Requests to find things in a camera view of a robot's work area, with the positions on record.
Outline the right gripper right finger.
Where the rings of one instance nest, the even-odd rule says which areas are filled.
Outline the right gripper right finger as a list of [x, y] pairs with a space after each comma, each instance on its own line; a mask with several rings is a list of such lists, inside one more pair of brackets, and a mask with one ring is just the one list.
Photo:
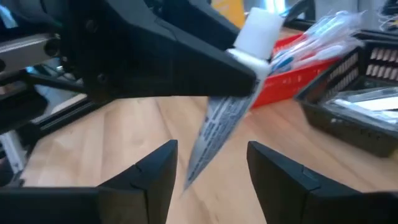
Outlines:
[[362, 193], [257, 141], [247, 162], [267, 224], [398, 224], [398, 192]]

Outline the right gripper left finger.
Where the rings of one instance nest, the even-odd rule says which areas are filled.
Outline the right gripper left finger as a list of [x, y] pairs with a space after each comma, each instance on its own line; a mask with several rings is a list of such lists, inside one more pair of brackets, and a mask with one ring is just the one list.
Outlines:
[[167, 141], [96, 187], [5, 187], [0, 224], [165, 224], [178, 142]]

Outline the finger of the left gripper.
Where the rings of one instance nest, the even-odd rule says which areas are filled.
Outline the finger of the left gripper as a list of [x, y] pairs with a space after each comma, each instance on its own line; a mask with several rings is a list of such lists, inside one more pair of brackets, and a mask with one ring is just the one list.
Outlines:
[[240, 31], [209, 0], [162, 0], [162, 18], [221, 50], [232, 47]]
[[93, 100], [246, 96], [254, 72], [162, 18], [162, 0], [79, 0], [77, 57]]

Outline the small silver-white toothpaste tube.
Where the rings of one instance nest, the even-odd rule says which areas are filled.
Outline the small silver-white toothpaste tube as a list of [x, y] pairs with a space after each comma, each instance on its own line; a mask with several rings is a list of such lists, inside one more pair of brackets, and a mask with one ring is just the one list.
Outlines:
[[184, 190], [216, 156], [263, 90], [271, 73], [269, 59], [284, 21], [278, 13], [253, 7], [233, 47], [226, 50], [229, 56], [254, 71], [254, 86], [248, 96], [208, 98], [205, 119], [190, 154]]

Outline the clear blue toothbrush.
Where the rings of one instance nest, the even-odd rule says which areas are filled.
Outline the clear blue toothbrush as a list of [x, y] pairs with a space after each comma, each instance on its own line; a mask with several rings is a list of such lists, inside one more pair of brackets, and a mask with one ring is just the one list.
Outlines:
[[315, 56], [327, 43], [325, 32], [330, 28], [333, 18], [326, 16], [312, 25], [298, 39], [281, 49], [272, 59], [272, 73], [283, 73], [302, 67], [304, 60]]

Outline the printed white toothpaste tube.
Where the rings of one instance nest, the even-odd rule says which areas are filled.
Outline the printed white toothpaste tube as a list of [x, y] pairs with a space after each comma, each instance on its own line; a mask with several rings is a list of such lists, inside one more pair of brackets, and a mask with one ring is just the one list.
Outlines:
[[342, 91], [324, 102], [323, 107], [385, 129], [398, 129], [398, 87]]

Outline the black plastic basket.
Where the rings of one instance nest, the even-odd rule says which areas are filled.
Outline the black plastic basket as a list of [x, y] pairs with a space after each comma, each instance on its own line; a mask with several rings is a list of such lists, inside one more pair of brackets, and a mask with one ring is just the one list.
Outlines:
[[311, 126], [375, 156], [388, 157], [398, 149], [398, 132], [339, 115], [322, 106], [341, 91], [398, 87], [398, 34], [366, 30], [356, 37], [364, 46], [356, 47], [321, 72], [295, 100]]

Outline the red plastic basket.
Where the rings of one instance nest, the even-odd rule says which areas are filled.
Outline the red plastic basket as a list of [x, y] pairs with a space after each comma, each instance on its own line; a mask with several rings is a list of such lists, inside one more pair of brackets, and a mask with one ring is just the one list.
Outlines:
[[252, 106], [257, 108], [292, 98], [299, 90], [336, 62], [337, 58], [311, 63], [308, 66], [269, 76]]

